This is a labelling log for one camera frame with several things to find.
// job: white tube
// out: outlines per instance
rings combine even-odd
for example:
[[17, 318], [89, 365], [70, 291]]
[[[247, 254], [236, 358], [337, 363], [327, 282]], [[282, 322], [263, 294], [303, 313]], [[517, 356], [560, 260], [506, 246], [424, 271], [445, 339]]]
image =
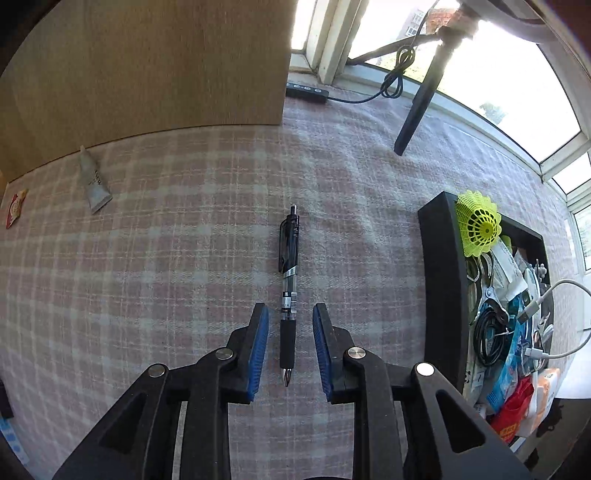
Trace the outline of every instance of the white tube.
[[100, 177], [95, 161], [84, 147], [80, 147], [80, 177], [86, 189], [86, 198], [88, 198], [90, 212], [96, 213], [113, 196], [107, 189], [106, 183]]

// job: red package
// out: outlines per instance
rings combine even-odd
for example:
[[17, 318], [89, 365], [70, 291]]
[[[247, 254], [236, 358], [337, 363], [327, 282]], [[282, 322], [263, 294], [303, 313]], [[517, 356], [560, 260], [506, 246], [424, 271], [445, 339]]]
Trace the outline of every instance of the red package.
[[10, 207], [8, 208], [8, 215], [6, 217], [6, 228], [10, 228], [14, 223], [14, 220], [21, 216], [22, 201], [25, 199], [27, 191], [27, 189], [21, 190], [20, 192], [15, 193], [14, 197], [12, 197]]
[[491, 421], [491, 427], [499, 434], [505, 443], [510, 443], [515, 437], [519, 424], [530, 406], [534, 386], [531, 377], [519, 380], [513, 395], [507, 398], [500, 412]]

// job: metal screw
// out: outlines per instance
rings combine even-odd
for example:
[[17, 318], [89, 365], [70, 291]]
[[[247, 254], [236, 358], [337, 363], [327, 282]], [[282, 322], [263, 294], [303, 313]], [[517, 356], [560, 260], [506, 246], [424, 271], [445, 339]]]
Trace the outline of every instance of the metal screw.
[[417, 365], [417, 373], [424, 377], [429, 377], [435, 373], [435, 368], [426, 362]]
[[164, 372], [166, 372], [166, 369], [164, 368], [164, 365], [161, 364], [154, 364], [148, 368], [148, 375], [153, 378], [162, 377]]
[[234, 355], [234, 352], [226, 347], [216, 350], [216, 358], [218, 360], [228, 360], [232, 358], [232, 355]]
[[363, 358], [365, 356], [365, 350], [363, 350], [360, 346], [352, 346], [347, 353], [351, 358]]

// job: black pen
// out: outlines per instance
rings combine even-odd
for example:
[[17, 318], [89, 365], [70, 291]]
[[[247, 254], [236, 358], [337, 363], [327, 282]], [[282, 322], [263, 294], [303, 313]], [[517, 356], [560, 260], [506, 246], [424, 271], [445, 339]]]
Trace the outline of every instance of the black pen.
[[279, 272], [283, 273], [279, 366], [285, 386], [290, 384], [296, 356], [297, 244], [300, 233], [300, 217], [296, 211], [296, 206], [292, 205], [290, 214], [279, 227]]

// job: pen tip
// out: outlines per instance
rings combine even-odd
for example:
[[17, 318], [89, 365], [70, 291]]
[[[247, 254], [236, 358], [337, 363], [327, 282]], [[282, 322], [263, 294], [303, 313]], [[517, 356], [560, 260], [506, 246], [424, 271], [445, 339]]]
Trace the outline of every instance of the pen tip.
[[291, 368], [282, 368], [281, 372], [283, 373], [283, 384], [288, 386], [291, 380]]

